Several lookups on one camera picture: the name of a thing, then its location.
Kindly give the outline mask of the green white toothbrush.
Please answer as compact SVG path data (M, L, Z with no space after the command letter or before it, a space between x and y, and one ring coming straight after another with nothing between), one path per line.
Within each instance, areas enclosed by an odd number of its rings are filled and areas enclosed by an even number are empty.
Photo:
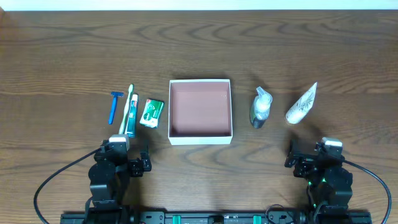
M126 125L127 125L127 120L128 120L127 117L128 117L128 112L129 112L129 108L130 108L130 102L131 102L133 91L134 91L134 84L131 83L128 88L127 100L126 100L126 104L124 106L124 111L123 111L123 119L122 119L121 125L119 127L119 134L124 134L125 130L126 130Z

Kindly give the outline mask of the green soap bar packet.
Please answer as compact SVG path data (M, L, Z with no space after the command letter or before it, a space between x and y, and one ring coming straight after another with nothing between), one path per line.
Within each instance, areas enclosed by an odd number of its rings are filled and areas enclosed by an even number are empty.
M163 108L163 101L147 99L139 123L148 128L157 128Z

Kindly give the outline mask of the white floral lotion tube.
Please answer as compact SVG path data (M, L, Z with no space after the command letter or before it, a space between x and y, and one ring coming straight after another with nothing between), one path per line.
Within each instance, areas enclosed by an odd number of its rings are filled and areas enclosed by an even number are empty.
M298 124L311 110L315 101L317 82L315 82L287 111L285 119L290 124Z

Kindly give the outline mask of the red green toothpaste tube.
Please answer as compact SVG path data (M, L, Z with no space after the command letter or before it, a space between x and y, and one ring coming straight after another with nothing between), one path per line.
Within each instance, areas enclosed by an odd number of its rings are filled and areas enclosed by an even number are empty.
M133 94L130 101L129 112L127 114L127 124L125 130L125 134L127 134L130 138L136 137L137 104L138 95Z

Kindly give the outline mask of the clear pump soap bottle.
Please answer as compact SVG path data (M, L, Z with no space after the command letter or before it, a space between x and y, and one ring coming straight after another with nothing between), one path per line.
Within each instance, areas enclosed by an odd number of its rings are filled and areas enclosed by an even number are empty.
M252 126L256 129L261 128L269 117L272 96L266 92L262 87L257 87L257 96L251 106L249 119Z

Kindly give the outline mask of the blue disposable razor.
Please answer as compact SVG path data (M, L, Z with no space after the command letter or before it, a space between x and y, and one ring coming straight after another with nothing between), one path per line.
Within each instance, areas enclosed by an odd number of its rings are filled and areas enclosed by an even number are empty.
M118 99L123 97L124 93L119 91L112 91L111 96L113 97L113 100L112 100L111 110L109 112L108 124L113 124L114 115L118 104Z

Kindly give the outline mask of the white box with pink interior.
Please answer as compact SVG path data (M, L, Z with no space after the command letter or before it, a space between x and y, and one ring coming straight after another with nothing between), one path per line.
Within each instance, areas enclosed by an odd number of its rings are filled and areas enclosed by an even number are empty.
M172 145L224 145L233 138L229 79L169 82L168 138Z

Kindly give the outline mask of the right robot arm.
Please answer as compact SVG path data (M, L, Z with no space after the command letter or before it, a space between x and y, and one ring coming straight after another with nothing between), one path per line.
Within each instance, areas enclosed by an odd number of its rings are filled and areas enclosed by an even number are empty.
M308 182L309 223L332 223L346 216L353 195L353 175L343 168L342 152L343 143L335 138L324 137L315 144L290 141L284 166L293 167L294 176Z

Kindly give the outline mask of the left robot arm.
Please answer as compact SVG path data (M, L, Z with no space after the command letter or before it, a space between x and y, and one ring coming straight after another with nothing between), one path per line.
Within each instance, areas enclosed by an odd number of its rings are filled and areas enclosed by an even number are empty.
M88 172L93 207L85 206L83 223L139 223L136 212L123 205L123 197L130 179L142 177L152 170L148 145L140 150L140 157L129 159L126 141L104 140L95 153L96 164Z

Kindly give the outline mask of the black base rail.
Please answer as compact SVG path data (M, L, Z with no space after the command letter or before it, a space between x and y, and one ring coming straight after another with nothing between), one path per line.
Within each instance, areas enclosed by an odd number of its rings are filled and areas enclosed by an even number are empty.
M165 213L142 212L130 217L90 213L62 214L60 223L138 223L138 224L266 224L266 223L313 223L299 211L271 210L264 213Z

